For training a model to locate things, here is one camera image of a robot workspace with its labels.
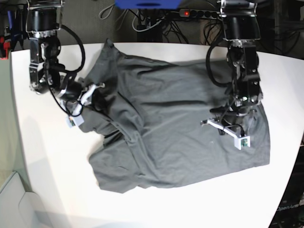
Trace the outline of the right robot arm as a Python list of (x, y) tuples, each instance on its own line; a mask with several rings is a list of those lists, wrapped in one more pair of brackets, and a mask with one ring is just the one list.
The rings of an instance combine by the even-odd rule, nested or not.
[[(84, 84), (76, 80), (84, 68), (86, 53), (80, 37), (62, 23), (63, 0), (29, 0), (26, 32), (30, 40), (30, 89), (41, 95), (50, 92), (58, 107), (68, 117), (79, 117), (84, 108), (101, 112), (106, 101), (101, 97), (102, 84)], [(61, 43), (57, 37), (66, 31), (77, 42), (81, 52), (80, 66), (67, 70), (58, 60)]]

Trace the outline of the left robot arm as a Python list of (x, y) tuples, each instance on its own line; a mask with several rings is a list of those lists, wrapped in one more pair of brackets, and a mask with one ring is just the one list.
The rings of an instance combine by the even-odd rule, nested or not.
[[(225, 106), (210, 110), (213, 122), (220, 135), (229, 130), (241, 137), (245, 136), (242, 125), (244, 117), (255, 111), (263, 98), (258, 72), (259, 58), (256, 41), (260, 40), (257, 21), (258, 2), (256, 0), (222, 0), (219, 17), (222, 33), (210, 45), (206, 55), (206, 69), (212, 83), (225, 88), (228, 101)], [(221, 42), (228, 43), (226, 61), (230, 67), (231, 80), (226, 83), (215, 79), (210, 63), (212, 50)]]

